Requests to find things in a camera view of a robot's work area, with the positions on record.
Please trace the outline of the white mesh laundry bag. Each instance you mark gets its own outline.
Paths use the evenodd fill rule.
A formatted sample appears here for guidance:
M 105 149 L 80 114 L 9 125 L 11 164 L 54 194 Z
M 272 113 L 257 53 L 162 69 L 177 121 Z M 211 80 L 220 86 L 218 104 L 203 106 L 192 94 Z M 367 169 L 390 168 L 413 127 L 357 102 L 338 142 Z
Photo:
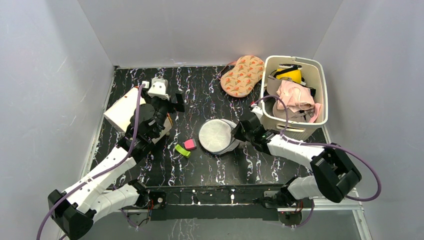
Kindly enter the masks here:
M 232 135 L 236 126 L 236 123 L 227 119 L 209 119 L 200 127 L 199 143 L 213 155 L 233 151 L 241 142 Z

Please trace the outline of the beige bra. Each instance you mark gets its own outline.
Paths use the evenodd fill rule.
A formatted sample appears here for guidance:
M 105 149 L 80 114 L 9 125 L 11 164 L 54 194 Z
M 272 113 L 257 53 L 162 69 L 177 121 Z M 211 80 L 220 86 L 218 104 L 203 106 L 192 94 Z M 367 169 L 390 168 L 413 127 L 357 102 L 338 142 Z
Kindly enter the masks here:
M 275 77 L 271 75 L 268 76 L 266 91 L 270 95 L 279 97 L 276 91 L 278 90 L 282 80 L 291 81 L 290 79 L 276 79 Z M 276 100 L 275 104 L 272 107 L 272 113 L 274 117 L 279 119 L 284 119 L 284 120 L 289 119 L 290 121 L 293 121 L 293 122 L 300 122 L 300 123 L 308 122 L 309 117 L 307 117 L 307 112 L 308 110 L 300 110 L 297 112 L 292 112 L 290 109 L 286 107 L 283 101 L 280 102 L 279 100 Z

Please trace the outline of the pink bra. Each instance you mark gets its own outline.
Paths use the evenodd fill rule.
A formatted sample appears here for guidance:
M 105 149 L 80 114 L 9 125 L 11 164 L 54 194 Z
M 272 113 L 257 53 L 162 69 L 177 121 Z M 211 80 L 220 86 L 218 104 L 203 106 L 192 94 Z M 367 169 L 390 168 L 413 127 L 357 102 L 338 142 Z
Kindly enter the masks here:
M 276 93 L 292 112 L 311 110 L 315 107 L 310 90 L 298 83 L 282 80 Z

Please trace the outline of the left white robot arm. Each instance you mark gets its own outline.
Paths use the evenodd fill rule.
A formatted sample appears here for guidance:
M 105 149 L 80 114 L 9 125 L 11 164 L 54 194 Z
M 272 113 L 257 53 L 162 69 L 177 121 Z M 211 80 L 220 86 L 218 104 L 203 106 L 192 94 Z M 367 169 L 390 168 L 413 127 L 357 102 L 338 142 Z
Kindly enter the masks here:
M 48 196 L 49 216 L 70 240 L 82 238 L 101 218 L 114 211 L 149 203 L 148 190 L 136 180 L 106 193 L 123 173 L 145 159 L 171 127 L 171 113 L 184 112 L 180 91 L 176 102 L 139 93 L 132 88 L 105 113 L 104 117 L 121 133 L 121 139 L 105 159 L 74 185 Z

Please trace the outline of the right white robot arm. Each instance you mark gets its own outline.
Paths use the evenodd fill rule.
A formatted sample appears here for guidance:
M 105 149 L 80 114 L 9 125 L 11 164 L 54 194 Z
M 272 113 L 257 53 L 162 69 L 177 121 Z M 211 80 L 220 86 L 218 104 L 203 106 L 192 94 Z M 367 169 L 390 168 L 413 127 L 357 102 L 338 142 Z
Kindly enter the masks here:
M 282 136 L 276 130 L 265 129 L 254 114 L 241 119 L 231 135 L 249 142 L 259 152 L 291 160 L 312 172 L 307 177 L 291 178 L 271 196 L 265 194 L 265 205 L 295 207 L 301 200 L 314 197 L 340 203 L 362 180 L 358 168 L 339 145 L 313 145 Z

